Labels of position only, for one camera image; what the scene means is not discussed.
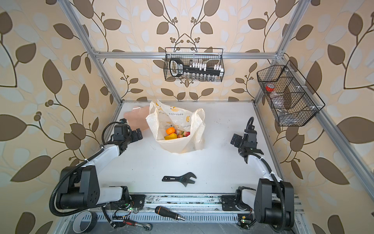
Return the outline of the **banana print plastic bag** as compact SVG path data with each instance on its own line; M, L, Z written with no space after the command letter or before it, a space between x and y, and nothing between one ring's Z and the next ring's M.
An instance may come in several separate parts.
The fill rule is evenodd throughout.
M146 121L154 139L163 149L171 153L182 154L203 148L206 114L202 108L191 112L157 100L150 103L149 111ZM168 135L166 130L170 127L174 127L176 132L186 131L191 134L187 137L165 140L164 137Z

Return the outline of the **orange toy tangerine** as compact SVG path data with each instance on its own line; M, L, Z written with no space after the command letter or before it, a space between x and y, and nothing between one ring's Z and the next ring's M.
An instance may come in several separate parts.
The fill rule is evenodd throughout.
M166 130L166 134L168 135L175 134L175 133L176 133L176 129L174 127L170 127Z

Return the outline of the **toy strawberry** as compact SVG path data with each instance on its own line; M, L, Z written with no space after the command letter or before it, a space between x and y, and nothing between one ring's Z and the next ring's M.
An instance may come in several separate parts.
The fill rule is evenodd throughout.
M184 131L177 131L176 133L178 138L185 137Z

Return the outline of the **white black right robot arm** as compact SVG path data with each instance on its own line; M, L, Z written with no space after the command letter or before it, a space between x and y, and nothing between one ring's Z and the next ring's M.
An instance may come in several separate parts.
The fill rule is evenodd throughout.
M221 196L223 211L252 211L251 223L268 224L273 231L291 231L295 224L294 188L271 169L265 154L257 148L257 133L234 134L231 142L245 163L259 175L257 188L240 186L233 196Z

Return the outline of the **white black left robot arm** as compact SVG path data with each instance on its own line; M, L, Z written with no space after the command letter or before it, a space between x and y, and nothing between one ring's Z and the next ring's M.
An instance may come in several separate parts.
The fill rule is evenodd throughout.
M115 203L119 208L134 206L127 186L101 187L98 173L120 156L133 142L143 139L141 129L133 130L126 119L111 122L114 133L103 140L99 151L83 162L65 167L49 199L49 210L55 216L70 216L91 208Z

